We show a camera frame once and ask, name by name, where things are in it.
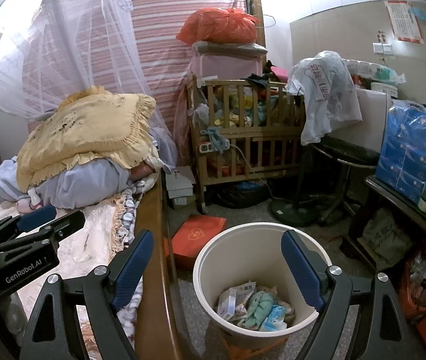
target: screw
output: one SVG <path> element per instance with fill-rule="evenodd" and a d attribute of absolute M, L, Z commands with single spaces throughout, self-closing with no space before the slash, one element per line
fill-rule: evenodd
<path fill-rule="evenodd" d="M 336 265 L 332 265 L 330 268 L 328 268 L 328 270 L 330 271 L 332 275 L 335 275 L 335 276 L 339 276 L 343 272 L 342 269 Z"/>
<path fill-rule="evenodd" d="M 57 274 L 52 274 L 50 276 L 48 276 L 48 283 L 49 284 L 53 284 L 56 283 L 58 281 L 59 277 Z"/>
<path fill-rule="evenodd" d="M 383 272 L 380 272 L 379 274 L 376 275 L 379 281 L 382 281 L 384 283 L 386 283 L 388 281 L 388 275 L 384 274 Z"/>
<path fill-rule="evenodd" d="M 94 269 L 94 274 L 96 276 L 101 276 L 101 275 L 104 275 L 106 271 L 107 271 L 106 267 L 104 265 L 100 265 Z"/>

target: power strip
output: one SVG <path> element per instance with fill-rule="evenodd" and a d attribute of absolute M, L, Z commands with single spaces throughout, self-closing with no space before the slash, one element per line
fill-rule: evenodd
<path fill-rule="evenodd" d="M 229 139 L 225 139 L 226 141 L 226 150 L 230 149 L 230 140 Z M 211 142 L 205 142 L 199 145 L 198 147 L 199 152 L 204 154 L 204 153 L 212 153 L 215 152 L 216 150 L 213 149 L 213 147 L 211 146 Z"/>

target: trash can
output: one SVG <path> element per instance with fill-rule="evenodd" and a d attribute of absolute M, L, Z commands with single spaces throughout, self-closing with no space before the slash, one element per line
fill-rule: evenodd
<path fill-rule="evenodd" d="M 325 250 L 312 237 L 279 223 L 246 223 L 219 233 L 200 251 L 193 270 L 193 284 L 198 300 L 219 328 L 229 345 L 242 349 L 260 349 L 308 326 L 318 317 L 308 306 L 281 253 L 281 237 L 295 230 L 308 249 L 316 251 L 331 265 Z M 295 308 L 294 325 L 278 332 L 257 332 L 224 321 L 216 313 L 224 290 L 247 281 L 276 286 L 278 297 Z"/>

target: blue tissue package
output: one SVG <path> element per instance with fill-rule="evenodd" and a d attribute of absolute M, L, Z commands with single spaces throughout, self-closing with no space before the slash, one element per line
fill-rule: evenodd
<path fill-rule="evenodd" d="M 426 107 L 395 100 L 375 176 L 417 204 L 426 187 Z"/>

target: orange plastic bag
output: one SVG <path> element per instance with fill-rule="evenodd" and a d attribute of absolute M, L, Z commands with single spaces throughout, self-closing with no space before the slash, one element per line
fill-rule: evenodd
<path fill-rule="evenodd" d="M 176 39 L 188 46 L 198 41 L 254 43 L 255 23 L 259 23 L 259 20 L 241 9 L 203 8 L 186 19 Z"/>

